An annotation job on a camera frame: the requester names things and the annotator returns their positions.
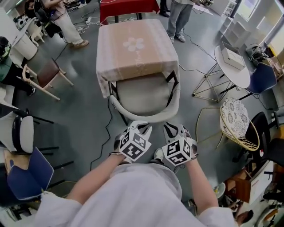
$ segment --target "white flower print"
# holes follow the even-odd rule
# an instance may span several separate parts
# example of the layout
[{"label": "white flower print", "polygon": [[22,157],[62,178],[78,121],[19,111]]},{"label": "white flower print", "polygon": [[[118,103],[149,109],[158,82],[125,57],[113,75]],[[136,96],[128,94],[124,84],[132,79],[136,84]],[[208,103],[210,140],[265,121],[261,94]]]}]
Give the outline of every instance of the white flower print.
[{"label": "white flower print", "polygon": [[129,37],[127,42],[123,43],[124,47],[127,47],[129,51],[134,52],[136,49],[143,49],[145,45],[143,44],[144,39]]}]

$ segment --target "green shirt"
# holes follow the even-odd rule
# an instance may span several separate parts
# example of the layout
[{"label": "green shirt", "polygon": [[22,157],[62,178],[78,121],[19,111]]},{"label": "green shirt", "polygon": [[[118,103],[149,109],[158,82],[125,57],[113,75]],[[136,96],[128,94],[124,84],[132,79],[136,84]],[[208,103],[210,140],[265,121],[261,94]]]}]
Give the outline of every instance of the green shirt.
[{"label": "green shirt", "polygon": [[5,61],[0,63],[0,81],[3,81],[7,76],[12,65],[12,60],[8,57]]}]

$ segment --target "gray floor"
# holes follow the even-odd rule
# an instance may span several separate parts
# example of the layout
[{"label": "gray floor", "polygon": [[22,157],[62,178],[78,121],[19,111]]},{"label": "gray floor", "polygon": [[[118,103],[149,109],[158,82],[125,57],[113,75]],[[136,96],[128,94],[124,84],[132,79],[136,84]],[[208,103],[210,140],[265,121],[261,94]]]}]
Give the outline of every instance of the gray floor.
[{"label": "gray floor", "polygon": [[[70,16],[73,22],[79,22],[83,14],[92,11],[95,7],[97,7],[97,2],[92,1],[87,7],[71,13]],[[97,10],[90,16],[96,17],[98,15],[99,12]],[[167,18],[155,14],[144,15],[144,18],[158,18],[167,28]],[[217,15],[211,16],[206,13],[197,15],[192,12],[190,20],[185,27],[185,33],[192,37],[193,42],[201,45],[211,55],[214,55],[214,49],[221,40],[221,35],[218,33],[221,24],[222,20]],[[57,170],[52,181],[62,178],[78,180],[86,174],[90,168],[90,161],[99,156],[101,144],[108,138],[105,126],[110,120],[110,113],[107,108],[107,99],[103,99],[96,77],[98,31],[99,26],[91,25],[82,34],[82,38],[89,40],[90,44],[79,50],[66,47],[58,58],[57,63],[67,72],[68,78],[74,83],[74,87],[71,87],[62,79],[57,79],[54,82],[54,88],[51,88],[50,91],[59,96],[61,101],[57,102],[40,91],[37,91],[30,98],[27,98],[22,92],[18,93],[17,107],[21,109],[28,108],[34,115],[56,123],[54,125],[42,123],[35,127],[35,144],[38,147],[51,145],[60,147],[60,150],[56,151],[53,157],[48,157],[50,163],[57,165],[69,160],[75,161],[74,164],[65,169]],[[197,46],[191,44],[188,37],[186,39],[186,43],[181,43],[177,40],[174,43],[180,64],[186,69],[199,69],[207,72],[213,66],[214,60]],[[38,53],[28,63],[34,71],[38,71],[48,57],[57,58],[66,45],[58,35],[55,35],[53,38],[46,37],[45,43],[39,42],[39,44]],[[180,107],[177,115],[171,120],[171,122],[183,124],[194,138],[195,125],[201,109],[203,107],[220,106],[220,103],[192,97],[192,92],[202,76],[197,71],[185,72],[181,69]],[[219,82],[218,75],[215,75],[214,78],[214,83]],[[240,98],[244,95],[246,95],[244,90],[237,91],[233,89],[226,96]],[[275,98],[272,92],[266,92],[261,98],[266,106],[275,107]],[[256,100],[253,96],[246,98],[242,102],[247,107],[250,118],[253,118],[260,111],[264,111],[268,119],[270,119],[269,113],[259,100]],[[109,126],[111,140],[105,145],[102,158],[96,161],[93,167],[97,166],[108,156],[109,152],[112,151],[114,137],[126,128],[118,112],[112,106],[110,109],[113,114],[113,120]],[[199,140],[219,130],[218,113],[218,110],[205,110],[200,118]],[[198,145],[200,154],[198,160],[212,186],[216,186],[237,173],[245,164],[244,158],[237,164],[232,163],[232,158],[240,150],[238,145],[224,140],[220,148],[215,149],[219,138],[220,135]],[[139,162],[148,161],[156,148],[165,145],[162,124],[153,125],[150,142],[152,142],[150,150]],[[183,199],[191,198],[190,181],[186,170],[181,169],[177,176],[182,185]]]}]

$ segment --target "yellow wire chair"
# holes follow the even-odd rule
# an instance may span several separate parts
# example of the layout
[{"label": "yellow wire chair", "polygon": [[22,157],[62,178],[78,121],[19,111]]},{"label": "yellow wire chair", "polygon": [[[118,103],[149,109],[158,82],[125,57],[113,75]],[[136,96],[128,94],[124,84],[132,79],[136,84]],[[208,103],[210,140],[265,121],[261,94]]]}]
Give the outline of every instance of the yellow wire chair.
[{"label": "yellow wire chair", "polygon": [[[220,109],[220,117],[221,117],[221,119],[222,119],[222,121],[223,121],[225,127],[227,128],[227,130],[231,133],[231,135],[230,135],[229,133],[226,133],[226,132],[220,130],[219,132],[215,133],[214,135],[212,135],[212,136],[210,136],[210,137],[208,137],[208,138],[206,138],[206,139],[204,139],[204,140],[202,140],[202,141],[198,141],[198,136],[197,136],[198,122],[199,122],[199,118],[200,118],[200,116],[201,116],[201,113],[202,113],[202,111],[203,111],[204,109]],[[222,136],[221,136],[221,138],[220,138],[220,140],[219,140],[219,143],[218,143],[216,149],[219,147],[219,145],[220,145],[220,143],[221,143],[221,141],[222,141],[223,135],[225,135],[228,139],[234,141],[235,143],[237,143],[237,144],[240,145],[241,147],[245,148],[246,150],[248,150],[248,151],[256,151],[256,150],[258,150],[259,145],[260,145],[259,136],[258,136],[257,130],[256,130],[255,126],[253,125],[253,123],[252,123],[250,120],[249,120],[249,122],[250,122],[250,124],[252,125],[252,127],[253,127],[254,130],[255,130],[255,133],[256,133],[256,136],[257,136],[257,141],[258,141],[258,142],[257,142],[257,145],[254,144],[254,143],[252,143],[252,142],[250,142],[250,141],[248,141],[248,140],[245,138],[245,136],[240,137],[240,138],[237,138],[237,137],[235,136],[234,132],[232,132],[232,131],[230,130],[230,128],[226,125],[226,122],[224,121],[224,118],[223,118],[222,113],[221,113],[221,108],[217,108],[217,107],[205,107],[205,108],[202,108],[202,110],[200,111],[200,113],[199,113],[199,115],[198,115],[198,119],[197,119],[197,122],[196,122],[196,128],[195,128],[196,141],[197,141],[197,143],[201,143],[201,142],[203,142],[203,141],[205,141],[205,140],[208,140],[209,138],[212,138],[212,137],[218,135],[219,133],[222,133]]]}]

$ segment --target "beige pants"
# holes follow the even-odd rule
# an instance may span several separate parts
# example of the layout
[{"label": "beige pants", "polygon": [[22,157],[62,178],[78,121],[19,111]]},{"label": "beige pants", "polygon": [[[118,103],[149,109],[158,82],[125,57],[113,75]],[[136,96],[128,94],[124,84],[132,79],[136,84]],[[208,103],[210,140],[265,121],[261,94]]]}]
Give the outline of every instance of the beige pants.
[{"label": "beige pants", "polygon": [[54,23],[61,28],[67,42],[74,45],[83,42],[67,12],[55,20]]}]

